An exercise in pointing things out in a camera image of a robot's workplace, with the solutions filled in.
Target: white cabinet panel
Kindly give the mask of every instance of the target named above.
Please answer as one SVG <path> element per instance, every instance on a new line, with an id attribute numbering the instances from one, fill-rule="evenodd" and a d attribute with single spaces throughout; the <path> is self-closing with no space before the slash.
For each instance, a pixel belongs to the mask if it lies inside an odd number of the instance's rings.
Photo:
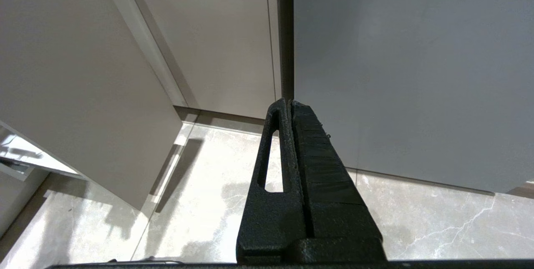
<path id="1" fill-rule="evenodd" d="M 267 0 L 137 2 L 189 107 L 265 117 L 275 100 Z"/>
<path id="2" fill-rule="evenodd" d="M 534 177 L 534 0 L 295 0 L 295 98 L 346 166 L 486 191 Z"/>
<path id="3" fill-rule="evenodd" d="M 112 0 L 1 0 L 0 121 L 140 208 L 181 122 Z"/>

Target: gray cabinet door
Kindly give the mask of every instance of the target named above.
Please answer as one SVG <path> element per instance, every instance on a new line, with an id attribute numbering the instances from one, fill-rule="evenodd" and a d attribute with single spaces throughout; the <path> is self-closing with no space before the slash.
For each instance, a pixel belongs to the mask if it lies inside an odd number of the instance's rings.
<path id="1" fill-rule="evenodd" d="M 112 0 L 1 0 L 0 121 L 141 208 L 181 127 Z"/>
<path id="2" fill-rule="evenodd" d="M 189 107 L 265 117 L 275 101 L 267 0 L 136 1 Z"/>
<path id="3" fill-rule="evenodd" d="M 534 178 L 534 0 L 295 0 L 295 98 L 346 166 L 487 191 Z"/>

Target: marble floor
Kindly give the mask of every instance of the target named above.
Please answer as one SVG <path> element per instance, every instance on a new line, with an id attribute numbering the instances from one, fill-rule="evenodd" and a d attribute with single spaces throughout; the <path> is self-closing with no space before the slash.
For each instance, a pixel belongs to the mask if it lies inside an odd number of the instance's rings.
<path id="1" fill-rule="evenodd" d="M 87 181 L 51 174 L 0 240 L 0 269 L 156 258 L 235 262 L 262 123 L 185 113 L 164 191 L 132 209 Z M 268 191 L 281 191 L 274 138 Z M 348 169 L 389 259 L 534 258 L 534 199 Z"/>

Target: black vertical strip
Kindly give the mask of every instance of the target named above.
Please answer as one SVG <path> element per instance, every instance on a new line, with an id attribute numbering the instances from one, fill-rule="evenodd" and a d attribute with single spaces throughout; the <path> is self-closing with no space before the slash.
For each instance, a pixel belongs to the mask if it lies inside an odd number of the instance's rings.
<path id="1" fill-rule="evenodd" d="M 290 102 L 290 105 L 288 106 L 288 109 L 290 110 L 291 115 L 291 122 L 292 122 L 292 131 L 295 141 L 295 152 L 297 155 L 297 166 L 299 168 L 299 176 L 301 178 L 301 185 L 302 185 L 302 195 L 304 199 L 303 204 L 303 212 L 304 212 L 304 223 L 305 223 L 305 229 L 306 229 L 306 236 L 307 237 L 315 237 L 315 233 L 313 230 L 313 221 L 312 221 L 312 213 L 310 210 L 310 195 L 307 188 L 307 181 L 306 181 L 306 174 L 305 174 L 305 168 L 303 166 L 305 165 L 302 161 L 302 158 L 305 157 L 304 152 L 302 151 L 302 125 L 300 124 L 300 120 L 298 119 L 298 113 L 295 111 L 297 102 Z"/>
<path id="2" fill-rule="evenodd" d="M 294 98 L 294 25 L 293 0 L 278 0 L 278 30 L 280 35 L 280 69 L 282 97 Z"/>

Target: textured black plastic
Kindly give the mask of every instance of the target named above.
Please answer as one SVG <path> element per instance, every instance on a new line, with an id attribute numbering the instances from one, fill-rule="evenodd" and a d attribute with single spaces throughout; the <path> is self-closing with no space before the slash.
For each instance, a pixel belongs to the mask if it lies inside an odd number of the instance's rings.
<path id="1" fill-rule="evenodd" d="M 284 193 L 267 193 L 263 187 L 277 129 Z M 385 261 L 381 241 L 311 108 L 284 99 L 275 102 L 267 112 L 250 182 L 237 239 L 238 263 Z"/>

